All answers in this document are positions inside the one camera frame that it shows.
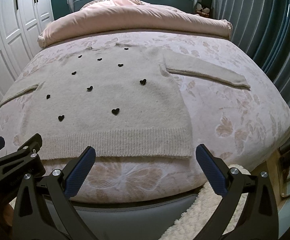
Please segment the pink folded duvet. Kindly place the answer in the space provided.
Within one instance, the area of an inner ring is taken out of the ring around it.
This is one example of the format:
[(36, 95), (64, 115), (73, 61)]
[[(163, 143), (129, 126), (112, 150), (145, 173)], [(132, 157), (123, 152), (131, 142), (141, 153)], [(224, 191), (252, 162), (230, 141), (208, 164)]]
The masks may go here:
[(229, 40), (233, 26), (227, 20), (205, 18), (168, 5), (141, 0), (99, 0), (49, 23), (38, 36), (38, 45), (46, 48), (74, 37), (125, 29), (182, 31)]

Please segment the bedside table with ornaments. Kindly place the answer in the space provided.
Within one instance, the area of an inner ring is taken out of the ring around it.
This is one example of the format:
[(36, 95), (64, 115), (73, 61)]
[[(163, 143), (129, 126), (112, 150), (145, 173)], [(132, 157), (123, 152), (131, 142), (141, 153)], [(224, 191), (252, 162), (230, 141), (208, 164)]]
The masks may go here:
[(212, 17), (211, 9), (208, 6), (204, 5), (202, 0), (198, 0), (197, 5), (196, 5), (196, 9), (195, 9), (195, 13), (201, 17), (204, 17), (204, 18), (211, 18)]

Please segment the white fluffy rug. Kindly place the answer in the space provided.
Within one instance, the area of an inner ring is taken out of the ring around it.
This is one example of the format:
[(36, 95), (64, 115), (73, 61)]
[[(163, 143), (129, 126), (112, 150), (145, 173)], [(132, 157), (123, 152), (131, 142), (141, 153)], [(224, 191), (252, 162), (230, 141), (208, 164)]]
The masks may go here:
[[(242, 174), (250, 175), (250, 172), (244, 167), (232, 164), (229, 168), (238, 168)], [(248, 194), (241, 195), (235, 212), (225, 229), (225, 233), (234, 230), (238, 219), (242, 214)], [(191, 240), (202, 230), (208, 220), (213, 215), (218, 207), (222, 197), (215, 194), (209, 182), (206, 182), (200, 190), (194, 203), (187, 209), (186, 212), (181, 214), (181, 217), (174, 222), (161, 236), (161, 240)]]

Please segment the beige sweater with black hearts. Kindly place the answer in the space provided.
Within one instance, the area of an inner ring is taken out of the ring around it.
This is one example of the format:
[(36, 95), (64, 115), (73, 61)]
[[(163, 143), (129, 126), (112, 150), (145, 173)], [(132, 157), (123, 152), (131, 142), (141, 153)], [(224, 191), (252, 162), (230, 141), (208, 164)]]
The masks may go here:
[(70, 53), (16, 81), (2, 105), (32, 94), (19, 138), (42, 137), (43, 159), (189, 158), (192, 124), (174, 74), (248, 88), (244, 76), (171, 50), (116, 44)]

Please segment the white panelled wardrobe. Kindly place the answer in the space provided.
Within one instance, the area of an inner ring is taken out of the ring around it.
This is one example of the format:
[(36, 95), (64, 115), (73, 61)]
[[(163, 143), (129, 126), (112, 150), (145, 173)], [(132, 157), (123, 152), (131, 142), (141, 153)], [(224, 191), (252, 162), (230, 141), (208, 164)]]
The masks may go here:
[(0, 0), (0, 101), (41, 50), (38, 36), (53, 20), (51, 0)]

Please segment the teal curtain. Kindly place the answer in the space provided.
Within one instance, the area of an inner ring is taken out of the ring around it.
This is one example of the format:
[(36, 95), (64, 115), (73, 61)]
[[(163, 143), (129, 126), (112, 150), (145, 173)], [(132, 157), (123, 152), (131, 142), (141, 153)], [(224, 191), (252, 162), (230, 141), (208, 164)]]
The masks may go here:
[[(290, 0), (213, 0), (212, 16), (232, 23), (231, 41), (265, 72), (290, 108)], [(290, 150), (290, 138), (281, 150)]]

